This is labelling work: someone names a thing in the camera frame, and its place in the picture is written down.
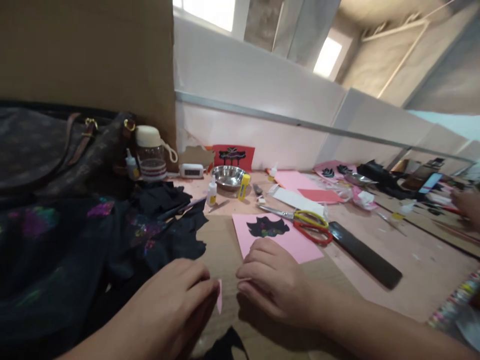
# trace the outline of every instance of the digital clock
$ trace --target digital clock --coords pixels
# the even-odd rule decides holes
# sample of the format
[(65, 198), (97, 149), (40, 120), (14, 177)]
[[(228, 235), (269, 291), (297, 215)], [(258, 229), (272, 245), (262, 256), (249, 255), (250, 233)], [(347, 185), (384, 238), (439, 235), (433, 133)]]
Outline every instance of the digital clock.
[(201, 164), (182, 164), (180, 176), (185, 179), (201, 179), (204, 177), (204, 167)]

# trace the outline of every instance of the finger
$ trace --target finger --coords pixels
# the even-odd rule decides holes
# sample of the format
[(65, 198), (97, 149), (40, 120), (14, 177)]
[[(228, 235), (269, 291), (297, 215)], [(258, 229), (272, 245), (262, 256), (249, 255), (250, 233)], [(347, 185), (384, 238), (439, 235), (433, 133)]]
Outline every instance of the finger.
[(193, 263), (193, 260), (178, 258), (165, 265), (161, 271), (170, 271), (172, 276), (177, 277), (180, 274), (183, 274)]
[(190, 266), (180, 275), (180, 281), (185, 290), (190, 289), (198, 282), (210, 279), (210, 271), (201, 261), (192, 261)]
[(269, 238), (261, 238), (255, 240), (250, 247), (250, 251), (252, 250), (261, 250), (271, 255), (281, 255), (286, 252), (283, 247), (281, 247), (275, 241)]
[(255, 286), (255, 284), (250, 281), (242, 281), (238, 284), (238, 290), (270, 317), (280, 317), (280, 309), (260, 288), (258, 288), (258, 286)]
[(269, 254), (268, 252), (264, 252), (261, 250), (250, 250), (250, 252), (245, 256), (243, 260), (244, 264), (258, 262), (265, 264), (272, 269), (277, 269), (276, 266), (276, 258), (274, 255)]
[(238, 268), (236, 277), (238, 279), (250, 278), (266, 291), (269, 291), (275, 285), (277, 271), (261, 262), (249, 262)]
[(193, 311), (193, 314), (187, 319), (171, 346), (173, 356), (170, 356), (170, 358), (177, 360), (190, 359), (190, 354), (197, 340), (212, 316), (216, 300), (216, 293), (211, 293), (210, 296)]
[(216, 293), (218, 296), (219, 291), (220, 283), (218, 280), (210, 279), (200, 281), (186, 292), (186, 298), (183, 307), (184, 315), (189, 317), (210, 294)]

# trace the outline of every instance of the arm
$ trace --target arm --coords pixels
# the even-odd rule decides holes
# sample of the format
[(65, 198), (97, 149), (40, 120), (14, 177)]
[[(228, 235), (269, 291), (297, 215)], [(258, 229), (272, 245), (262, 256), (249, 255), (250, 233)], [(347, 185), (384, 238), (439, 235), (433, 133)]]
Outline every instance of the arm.
[(204, 264), (174, 260), (104, 327), (57, 360), (186, 359), (212, 314), (218, 291), (219, 282), (210, 280)]
[(477, 359), (447, 335), (361, 298), (350, 298), (302, 272), (270, 239), (259, 239), (237, 271), (238, 289), (281, 322), (316, 329), (361, 359)]
[(480, 192), (466, 191), (451, 193), (451, 202), (464, 215), (470, 218), (470, 222), (477, 233), (480, 233)]

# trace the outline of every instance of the scissors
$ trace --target scissors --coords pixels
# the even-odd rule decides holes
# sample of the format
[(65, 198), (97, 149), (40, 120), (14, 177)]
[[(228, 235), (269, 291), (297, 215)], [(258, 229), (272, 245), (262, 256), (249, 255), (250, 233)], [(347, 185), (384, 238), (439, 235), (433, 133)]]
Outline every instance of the scissors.
[[(281, 218), (293, 222), (293, 227), (301, 232), (308, 240), (315, 244), (328, 245), (332, 242), (333, 236), (329, 231), (329, 223), (320, 215), (307, 210), (297, 210), (295, 212), (286, 212), (274, 209), (272, 207), (257, 205), (258, 208), (278, 215)], [(310, 235), (304, 228), (314, 229), (327, 236), (327, 239), (319, 239)]]

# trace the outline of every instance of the gold buckle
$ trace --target gold buckle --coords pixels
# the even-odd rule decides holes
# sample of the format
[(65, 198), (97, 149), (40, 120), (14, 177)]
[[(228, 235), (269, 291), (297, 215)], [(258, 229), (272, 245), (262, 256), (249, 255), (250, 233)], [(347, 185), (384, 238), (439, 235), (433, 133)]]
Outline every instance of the gold buckle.
[(97, 124), (97, 122), (95, 121), (95, 119), (92, 119), (92, 118), (90, 118), (90, 117), (87, 117), (87, 118), (85, 119), (85, 125), (88, 126), (88, 125), (91, 124), (91, 123), (94, 123), (94, 124), (95, 124), (95, 129), (97, 129), (97, 130), (99, 129), (99, 125)]
[(126, 127), (126, 129), (127, 129), (129, 132), (132, 132), (133, 130), (135, 130), (135, 123), (133, 123), (132, 127), (130, 128), (130, 127), (129, 127), (129, 120), (128, 120), (128, 119), (125, 119), (125, 121), (123, 122), (123, 125)]

